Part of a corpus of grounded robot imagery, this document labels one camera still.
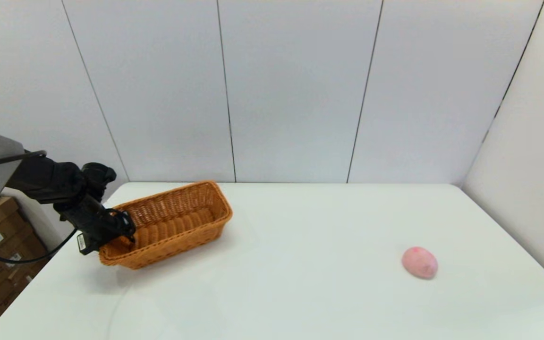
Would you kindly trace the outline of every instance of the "woven basket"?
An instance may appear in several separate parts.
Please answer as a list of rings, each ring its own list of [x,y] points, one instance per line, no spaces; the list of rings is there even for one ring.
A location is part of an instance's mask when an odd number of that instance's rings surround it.
[[[115,209],[130,213],[136,224],[136,242],[131,243],[126,237],[113,239],[100,248],[100,261],[131,269],[217,239],[232,217],[232,209],[213,181],[140,198]]]

